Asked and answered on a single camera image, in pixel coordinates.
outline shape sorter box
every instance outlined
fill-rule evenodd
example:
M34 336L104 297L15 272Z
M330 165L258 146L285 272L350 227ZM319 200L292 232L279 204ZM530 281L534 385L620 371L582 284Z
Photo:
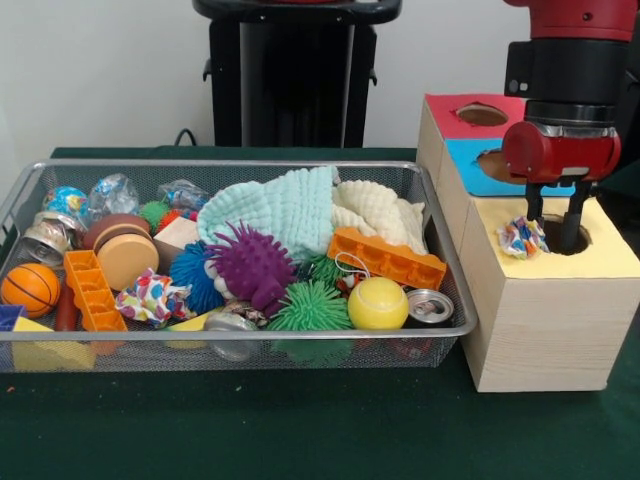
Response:
M483 125L460 118L478 106ZM526 213L524 186L509 178L504 159L488 167L511 183L477 181L487 165L473 162L500 148L523 113L521 100L500 95L425 101L418 161L434 182L478 311L478 327L462 342L467 362L480 392L601 390L640 301L640 262L595 199L584 206L583 252L522 261L501 251L496 230ZM551 190L543 192L547 229L572 192Z

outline yellow tennis ball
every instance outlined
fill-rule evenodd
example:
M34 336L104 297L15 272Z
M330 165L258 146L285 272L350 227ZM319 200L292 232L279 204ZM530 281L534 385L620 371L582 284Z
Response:
M349 296L349 318L362 330L396 330L409 316L409 299L402 287L383 277L360 282Z

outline white cloth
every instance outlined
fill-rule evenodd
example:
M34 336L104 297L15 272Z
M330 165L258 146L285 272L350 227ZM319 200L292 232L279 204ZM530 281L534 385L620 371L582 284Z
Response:
M355 227L367 237L408 245L417 255L427 253L422 241L424 203L412 205L390 188L361 180L342 182L333 188L332 198L334 228Z

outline red box lid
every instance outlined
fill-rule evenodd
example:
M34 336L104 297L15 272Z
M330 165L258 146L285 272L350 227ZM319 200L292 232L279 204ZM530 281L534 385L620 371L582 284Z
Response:
M496 94L427 95L445 140L502 138L524 118L525 102Z

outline purple spiky ball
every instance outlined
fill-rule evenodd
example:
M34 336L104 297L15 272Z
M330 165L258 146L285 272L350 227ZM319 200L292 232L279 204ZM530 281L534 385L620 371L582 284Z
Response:
M229 224L235 239L221 233L216 236L228 245L210 245L218 275L224 278L227 289L239 300L251 302L267 317L276 314L283 305L286 287L295 281L292 259L272 235L263 235L240 222L240 228Z

